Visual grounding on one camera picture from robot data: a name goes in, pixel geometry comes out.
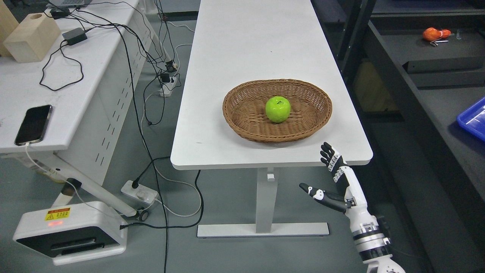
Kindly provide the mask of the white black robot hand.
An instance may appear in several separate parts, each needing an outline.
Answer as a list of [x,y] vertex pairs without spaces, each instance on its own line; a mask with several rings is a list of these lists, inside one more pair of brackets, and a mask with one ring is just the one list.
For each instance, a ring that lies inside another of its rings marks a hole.
[[343,213],[350,220],[354,235],[379,230],[377,218],[368,211],[368,203],[354,170],[343,156],[330,144],[321,145],[321,161],[332,174],[337,193],[315,188],[305,183],[299,187],[313,200],[330,209]]

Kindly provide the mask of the white robot base unit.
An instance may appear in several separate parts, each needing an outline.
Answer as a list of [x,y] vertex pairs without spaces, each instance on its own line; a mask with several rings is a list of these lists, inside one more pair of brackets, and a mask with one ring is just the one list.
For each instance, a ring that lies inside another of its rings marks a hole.
[[107,204],[91,201],[24,213],[13,240],[48,256],[55,265],[123,253],[126,221]]

